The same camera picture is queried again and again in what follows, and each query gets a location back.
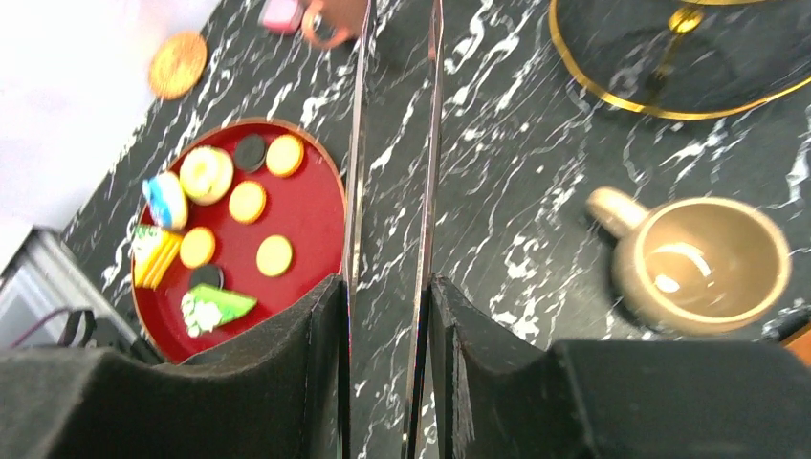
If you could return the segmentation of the yellow biscuit middle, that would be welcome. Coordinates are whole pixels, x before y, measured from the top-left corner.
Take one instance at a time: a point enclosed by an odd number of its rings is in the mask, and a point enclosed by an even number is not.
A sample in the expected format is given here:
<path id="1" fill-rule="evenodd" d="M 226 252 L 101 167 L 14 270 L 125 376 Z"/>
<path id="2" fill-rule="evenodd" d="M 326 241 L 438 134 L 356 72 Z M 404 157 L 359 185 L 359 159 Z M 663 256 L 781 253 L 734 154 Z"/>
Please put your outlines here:
<path id="1" fill-rule="evenodd" d="M 230 195 L 230 216 L 238 223 L 252 224 L 261 216 L 266 202 L 267 194 L 260 183 L 255 181 L 241 182 Z"/>

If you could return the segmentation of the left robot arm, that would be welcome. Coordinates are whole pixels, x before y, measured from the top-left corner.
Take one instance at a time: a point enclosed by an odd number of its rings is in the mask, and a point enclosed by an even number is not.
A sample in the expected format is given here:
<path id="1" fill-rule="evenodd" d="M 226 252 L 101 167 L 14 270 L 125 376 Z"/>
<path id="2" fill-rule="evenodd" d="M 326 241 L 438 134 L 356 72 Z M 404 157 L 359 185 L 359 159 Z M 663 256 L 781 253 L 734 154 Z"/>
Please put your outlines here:
<path id="1" fill-rule="evenodd" d="M 160 360 L 55 231 L 22 226 L 1 238 L 1 348 L 40 346 L 110 347 Z"/>

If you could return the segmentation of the blue white donut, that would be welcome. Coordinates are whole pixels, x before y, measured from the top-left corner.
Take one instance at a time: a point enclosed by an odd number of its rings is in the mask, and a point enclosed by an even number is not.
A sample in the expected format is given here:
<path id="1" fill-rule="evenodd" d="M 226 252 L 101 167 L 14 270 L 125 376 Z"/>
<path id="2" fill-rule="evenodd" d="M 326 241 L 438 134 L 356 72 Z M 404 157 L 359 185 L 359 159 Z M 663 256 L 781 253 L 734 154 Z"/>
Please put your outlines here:
<path id="1" fill-rule="evenodd" d="M 165 171 L 142 182 L 142 195 L 155 225 L 182 230 L 187 223 L 186 195 L 176 173 Z"/>

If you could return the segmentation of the orange wooden rack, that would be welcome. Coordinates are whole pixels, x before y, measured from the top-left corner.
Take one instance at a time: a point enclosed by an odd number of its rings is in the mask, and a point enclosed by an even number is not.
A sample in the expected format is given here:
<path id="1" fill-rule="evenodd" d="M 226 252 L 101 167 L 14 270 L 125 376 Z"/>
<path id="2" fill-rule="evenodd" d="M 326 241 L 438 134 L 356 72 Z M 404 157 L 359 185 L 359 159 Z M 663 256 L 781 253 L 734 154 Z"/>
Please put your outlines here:
<path id="1" fill-rule="evenodd" d="M 790 351 L 807 367 L 811 365 L 810 329 L 811 323 L 807 323 L 781 342 L 786 350 Z"/>

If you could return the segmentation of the green triangular cake slice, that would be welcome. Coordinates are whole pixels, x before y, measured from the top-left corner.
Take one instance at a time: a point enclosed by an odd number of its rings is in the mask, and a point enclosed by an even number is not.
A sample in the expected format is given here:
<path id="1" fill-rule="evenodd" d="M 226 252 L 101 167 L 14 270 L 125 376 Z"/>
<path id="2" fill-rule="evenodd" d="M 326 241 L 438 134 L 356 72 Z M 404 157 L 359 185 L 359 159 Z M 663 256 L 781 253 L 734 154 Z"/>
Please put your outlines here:
<path id="1" fill-rule="evenodd" d="M 183 295 L 180 308 L 187 334 L 197 338 L 245 316 L 256 304 L 252 296 L 201 283 Z"/>

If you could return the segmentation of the yellow biscuit centre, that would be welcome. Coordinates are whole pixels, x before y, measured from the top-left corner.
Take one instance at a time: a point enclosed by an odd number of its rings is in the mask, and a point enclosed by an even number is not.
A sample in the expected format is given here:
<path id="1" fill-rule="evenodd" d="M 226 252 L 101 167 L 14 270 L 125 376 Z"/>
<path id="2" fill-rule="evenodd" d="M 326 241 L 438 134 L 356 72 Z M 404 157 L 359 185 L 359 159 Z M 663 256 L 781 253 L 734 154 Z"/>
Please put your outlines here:
<path id="1" fill-rule="evenodd" d="M 265 238 L 256 252 L 257 269 L 268 277 L 285 274 L 294 257 L 293 246 L 288 238 L 274 234 Z"/>

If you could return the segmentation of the pink grey eraser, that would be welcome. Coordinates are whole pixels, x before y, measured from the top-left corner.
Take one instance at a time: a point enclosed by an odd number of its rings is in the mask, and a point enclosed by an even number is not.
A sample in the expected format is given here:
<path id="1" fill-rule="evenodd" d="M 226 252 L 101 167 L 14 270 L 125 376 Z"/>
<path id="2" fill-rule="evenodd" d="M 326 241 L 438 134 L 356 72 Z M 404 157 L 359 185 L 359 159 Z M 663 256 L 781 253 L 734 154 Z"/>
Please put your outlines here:
<path id="1" fill-rule="evenodd" d="M 297 0 L 266 0 L 258 23 L 270 33 L 289 35 L 299 29 L 302 15 L 303 7 Z"/>

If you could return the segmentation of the black cookie upper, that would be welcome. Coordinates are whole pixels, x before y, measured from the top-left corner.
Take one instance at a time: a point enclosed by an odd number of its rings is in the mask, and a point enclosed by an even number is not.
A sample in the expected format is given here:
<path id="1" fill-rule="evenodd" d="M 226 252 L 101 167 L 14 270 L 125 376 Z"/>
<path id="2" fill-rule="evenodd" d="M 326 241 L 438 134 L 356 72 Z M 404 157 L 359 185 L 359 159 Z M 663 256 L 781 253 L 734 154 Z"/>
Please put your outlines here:
<path id="1" fill-rule="evenodd" d="M 241 139 L 235 146 L 233 162 L 237 169 L 253 173 L 265 162 L 267 145 L 257 134 L 250 134 Z"/>

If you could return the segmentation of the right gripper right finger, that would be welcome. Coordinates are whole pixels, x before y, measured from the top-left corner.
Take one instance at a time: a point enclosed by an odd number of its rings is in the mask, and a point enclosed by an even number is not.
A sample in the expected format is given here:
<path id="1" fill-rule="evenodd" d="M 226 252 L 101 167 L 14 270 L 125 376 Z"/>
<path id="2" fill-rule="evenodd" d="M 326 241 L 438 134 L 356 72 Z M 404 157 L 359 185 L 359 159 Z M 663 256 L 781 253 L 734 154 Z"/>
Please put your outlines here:
<path id="1" fill-rule="evenodd" d="M 541 350 L 430 283 L 444 458 L 806 458 L 810 372 L 769 343 L 564 339 Z"/>

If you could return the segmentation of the black sandwich cookie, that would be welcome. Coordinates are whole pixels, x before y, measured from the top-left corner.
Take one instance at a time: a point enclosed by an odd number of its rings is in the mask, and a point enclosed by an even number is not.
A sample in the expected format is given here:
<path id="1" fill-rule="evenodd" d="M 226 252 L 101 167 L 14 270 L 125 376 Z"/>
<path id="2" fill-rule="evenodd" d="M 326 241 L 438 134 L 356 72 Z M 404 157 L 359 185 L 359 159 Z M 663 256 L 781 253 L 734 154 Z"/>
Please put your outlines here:
<path id="1" fill-rule="evenodd" d="M 213 263 L 205 264 L 196 268 L 190 275 L 188 281 L 189 289 L 205 284 L 216 289 L 221 289 L 225 283 L 223 270 Z"/>

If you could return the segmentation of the metal tongs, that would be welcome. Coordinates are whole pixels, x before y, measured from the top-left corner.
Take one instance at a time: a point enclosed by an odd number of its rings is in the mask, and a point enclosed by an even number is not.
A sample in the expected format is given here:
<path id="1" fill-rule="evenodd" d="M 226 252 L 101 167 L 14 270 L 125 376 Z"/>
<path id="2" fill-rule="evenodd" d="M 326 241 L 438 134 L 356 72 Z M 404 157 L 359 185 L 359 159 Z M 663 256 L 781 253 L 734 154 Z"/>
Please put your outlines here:
<path id="1" fill-rule="evenodd" d="M 380 1 L 355 60 L 351 105 L 361 118 L 362 231 L 351 312 L 350 454 L 400 458 L 416 413 L 413 353 L 423 186 L 433 89 L 429 1 Z"/>

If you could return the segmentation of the yellow biscuit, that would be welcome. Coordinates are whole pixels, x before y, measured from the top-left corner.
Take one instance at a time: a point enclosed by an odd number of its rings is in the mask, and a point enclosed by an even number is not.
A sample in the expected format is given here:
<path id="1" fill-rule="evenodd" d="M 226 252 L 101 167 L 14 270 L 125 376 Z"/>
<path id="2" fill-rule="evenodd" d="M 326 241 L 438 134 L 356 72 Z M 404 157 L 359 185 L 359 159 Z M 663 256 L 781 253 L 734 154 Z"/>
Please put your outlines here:
<path id="1" fill-rule="evenodd" d="M 285 134 L 278 136 L 270 143 L 266 152 L 265 164 L 274 176 L 285 178 L 296 173 L 303 158 L 303 141 L 292 134 Z"/>
<path id="2" fill-rule="evenodd" d="M 179 256 L 186 268 L 196 269 L 206 265 L 216 250 L 213 232 L 205 227 L 197 227 L 186 233 L 180 246 Z"/>
<path id="3" fill-rule="evenodd" d="M 256 252 L 257 269 L 268 277 L 285 274 L 294 257 L 293 246 L 288 238 L 274 234 L 265 238 Z"/>
<path id="4" fill-rule="evenodd" d="M 267 194 L 260 183 L 255 181 L 241 182 L 230 195 L 230 216 L 238 223 L 252 224 L 261 216 L 266 202 Z"/>

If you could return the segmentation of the pink mug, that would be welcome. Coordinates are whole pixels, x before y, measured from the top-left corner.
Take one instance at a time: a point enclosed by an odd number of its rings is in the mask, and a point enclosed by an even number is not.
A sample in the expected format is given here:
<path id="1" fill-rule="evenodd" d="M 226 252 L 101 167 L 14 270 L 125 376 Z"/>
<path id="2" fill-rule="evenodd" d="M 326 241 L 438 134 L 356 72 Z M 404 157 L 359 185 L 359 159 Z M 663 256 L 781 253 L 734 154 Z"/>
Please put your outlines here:
<path id="1" fill-rule="evenodd" d="M 312 45 L 321 49 L 335 48 L 361 36 L 368 6 L 366 0 L 307 1 L 301 31 Z"/>

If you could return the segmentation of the yellow biscuit upper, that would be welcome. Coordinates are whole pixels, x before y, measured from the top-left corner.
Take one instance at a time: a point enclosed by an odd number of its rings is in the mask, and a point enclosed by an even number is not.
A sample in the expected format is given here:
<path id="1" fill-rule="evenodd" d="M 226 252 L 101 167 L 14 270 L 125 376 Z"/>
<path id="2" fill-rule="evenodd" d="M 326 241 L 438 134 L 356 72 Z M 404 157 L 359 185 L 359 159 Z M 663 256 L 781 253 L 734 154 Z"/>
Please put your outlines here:
<path id="1" fill-rule="evenodd" d="M 270 143 L 266 152 L 265 164 L 274 176 L 285 178 L 296 173 L 303 158 L 303 141 L 292 134 L 285 134 L 278 136 Z"/>

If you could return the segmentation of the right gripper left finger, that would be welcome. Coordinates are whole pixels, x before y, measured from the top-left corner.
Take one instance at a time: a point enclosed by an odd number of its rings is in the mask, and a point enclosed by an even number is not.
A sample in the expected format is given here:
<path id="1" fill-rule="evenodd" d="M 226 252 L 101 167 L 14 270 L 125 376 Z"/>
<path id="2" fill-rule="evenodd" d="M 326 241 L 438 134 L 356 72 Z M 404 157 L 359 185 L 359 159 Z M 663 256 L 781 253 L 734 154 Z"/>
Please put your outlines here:
<path id="1" fill-rule="evenodd" d="M 103 348 L 1 356 L 5 458 L 345 458 L 341 279 L 178 364 Z"/>

